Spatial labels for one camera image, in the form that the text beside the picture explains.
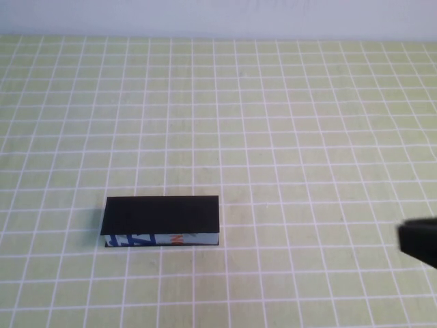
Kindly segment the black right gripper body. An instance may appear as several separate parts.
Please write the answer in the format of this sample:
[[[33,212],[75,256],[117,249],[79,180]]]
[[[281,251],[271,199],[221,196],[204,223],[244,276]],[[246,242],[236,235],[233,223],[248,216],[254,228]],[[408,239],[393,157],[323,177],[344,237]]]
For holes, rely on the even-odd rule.
[[[397,226],[399,250],[436,268],[436,218],[407,219]]]

